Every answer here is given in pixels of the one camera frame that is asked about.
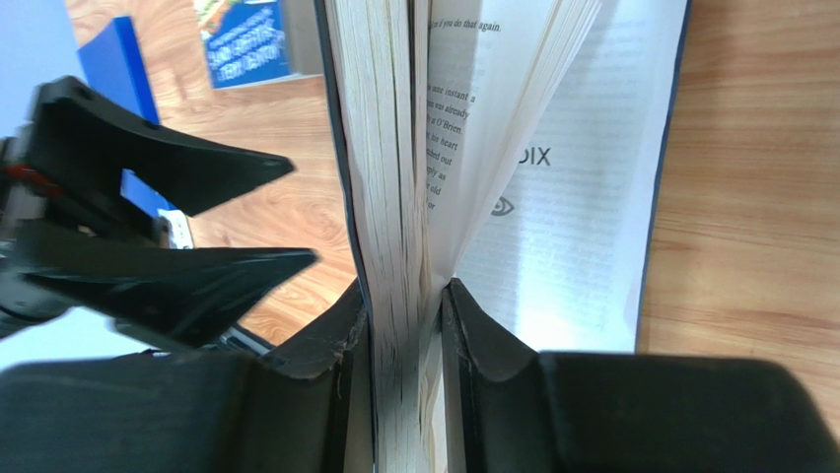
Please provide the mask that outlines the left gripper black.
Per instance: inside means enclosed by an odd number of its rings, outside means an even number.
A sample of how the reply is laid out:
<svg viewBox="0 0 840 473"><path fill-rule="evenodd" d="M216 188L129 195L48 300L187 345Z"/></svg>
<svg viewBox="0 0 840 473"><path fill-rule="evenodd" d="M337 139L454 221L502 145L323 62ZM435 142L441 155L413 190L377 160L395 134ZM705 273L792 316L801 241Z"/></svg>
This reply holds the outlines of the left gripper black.
<svg viewBox="0 0 840 473"><path fill-rule="evenodd" d="M94 225L128 169L188 216L294 171L286 157L155 124L72 76L35 89L23 138L1 140L1 336L85 306L198 348L316 261L309 248L163 249L107 240Z"/></svg>

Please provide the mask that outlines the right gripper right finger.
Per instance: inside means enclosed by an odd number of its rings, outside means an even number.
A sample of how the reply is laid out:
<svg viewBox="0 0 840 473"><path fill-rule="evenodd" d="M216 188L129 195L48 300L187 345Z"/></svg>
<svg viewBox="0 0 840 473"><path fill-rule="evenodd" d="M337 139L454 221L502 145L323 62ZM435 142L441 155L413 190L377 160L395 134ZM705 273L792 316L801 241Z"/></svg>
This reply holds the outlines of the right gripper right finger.
<svg viewBox="0 0 840 473"><path fill-rule="evenodd" d="M835 472L811 396L761 360L536 352L452 280L441 305L453 472Z"/></svg>

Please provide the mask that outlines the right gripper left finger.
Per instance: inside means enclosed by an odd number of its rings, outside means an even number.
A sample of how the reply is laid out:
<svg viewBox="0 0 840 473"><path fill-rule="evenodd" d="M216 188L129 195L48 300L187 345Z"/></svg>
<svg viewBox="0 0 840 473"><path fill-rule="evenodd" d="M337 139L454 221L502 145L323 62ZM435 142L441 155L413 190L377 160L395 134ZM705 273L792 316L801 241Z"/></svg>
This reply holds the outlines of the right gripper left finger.
<svg viewBox="0 0 840 473"><path fill-rule="evenodd" d="M5 472L370 472L374 462L358 283L262 356L136 354L1 375Z"/></svg>

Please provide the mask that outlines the blue 91-storey treehouse book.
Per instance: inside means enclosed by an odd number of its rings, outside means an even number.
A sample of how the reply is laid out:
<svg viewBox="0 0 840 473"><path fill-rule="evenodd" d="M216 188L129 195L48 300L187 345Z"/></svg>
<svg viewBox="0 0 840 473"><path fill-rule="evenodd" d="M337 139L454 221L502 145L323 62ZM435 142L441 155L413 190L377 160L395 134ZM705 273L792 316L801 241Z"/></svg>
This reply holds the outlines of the blue 91-storey treehouse book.
<svg viewBox="0 0 840 473"><path fill-rule="evenodd" d="M307 0L195 0L214 89L322 74L315 3Z"/></svg>

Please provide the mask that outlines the nineteen eighty-four book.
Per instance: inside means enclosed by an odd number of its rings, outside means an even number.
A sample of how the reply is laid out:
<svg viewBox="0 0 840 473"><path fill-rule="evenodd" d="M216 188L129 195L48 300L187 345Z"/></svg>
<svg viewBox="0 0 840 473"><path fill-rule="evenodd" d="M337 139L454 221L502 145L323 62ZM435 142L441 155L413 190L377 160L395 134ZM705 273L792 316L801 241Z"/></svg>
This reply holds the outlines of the nineteen eighty-four book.
<svg viewBox="0 0 840 473"><path fill-rule="evenodd" d="M538 351L632 353L691 5L319 1L370 314L373 468L444 472L444 287Z"/></svg>

